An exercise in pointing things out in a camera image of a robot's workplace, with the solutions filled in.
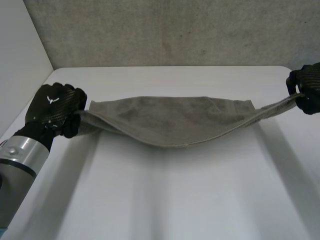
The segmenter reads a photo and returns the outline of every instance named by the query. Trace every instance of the concrete wall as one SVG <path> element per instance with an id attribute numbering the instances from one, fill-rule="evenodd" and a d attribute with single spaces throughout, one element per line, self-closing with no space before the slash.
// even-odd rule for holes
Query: concrete wall
<path id="1" fill-rule="evenodd" d="M 0 136 L 52 71 L 23 1 L 1 0 Z"/>
<path id="2" fill-rule="evenodd" d="M 24 0 L 55 69 L 320 62 L 319 0 Z"/>

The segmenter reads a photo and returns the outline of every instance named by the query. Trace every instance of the black glove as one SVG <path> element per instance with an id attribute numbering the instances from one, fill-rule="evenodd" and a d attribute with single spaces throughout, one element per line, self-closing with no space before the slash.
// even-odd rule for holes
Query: black glove
<path id="1" fill-rule="evenodd" d="M 290 72 L 286 86 L 290 95 L 297 93 L 296 86 L 304 94 L 295 102 L 305 114 L 320 113 L 320 62 Z"/>
<path id="2" fill-rule="evenodd" d="M 36 92 L 25 115 L 25 123 L 41 123 L 54 135 L 72 138 L 78 133 L 80 116 L 74 114 L 84 110 L 87 95 L 80 88 L 60 83 L 42 85 Z"/>

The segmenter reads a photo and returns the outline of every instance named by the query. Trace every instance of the white wall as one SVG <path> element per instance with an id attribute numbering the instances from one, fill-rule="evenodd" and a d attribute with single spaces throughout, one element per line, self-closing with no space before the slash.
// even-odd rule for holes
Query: white wall
<path id="1" fill-rule="evenodd" d="M 0 0 L 0 136 L 52 71 L 23 1 Z"/>

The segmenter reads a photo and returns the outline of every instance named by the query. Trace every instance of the towel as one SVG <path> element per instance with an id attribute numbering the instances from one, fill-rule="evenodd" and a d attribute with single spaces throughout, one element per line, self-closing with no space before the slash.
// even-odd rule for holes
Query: towel
<path id="1" fill-rule="evenodd" d="M 130 136 L 148 145 L 181 148 L 217 139 L 296 106 L 293 94 L 255 109 L 250 100 L 202 97 L 139 96 L 115 101 L 92 101 L 79 111 L 79 135 L 104 130 Z"/>

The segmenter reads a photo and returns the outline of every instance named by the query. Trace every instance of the table surface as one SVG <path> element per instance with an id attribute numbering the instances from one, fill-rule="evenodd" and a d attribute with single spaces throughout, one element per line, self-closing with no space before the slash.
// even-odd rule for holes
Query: table surface
<path id="1" fill-rule="evenodd" d="M 288 96 L 280 66 L 61 68 L 96 102 Z M 27 107 L 1 140 L 24 125 Z M 57 137 L 4 240 L 315 240 L 320 115 L 297 107 L 217 140 L 159 149 L 109 132 Z"/>

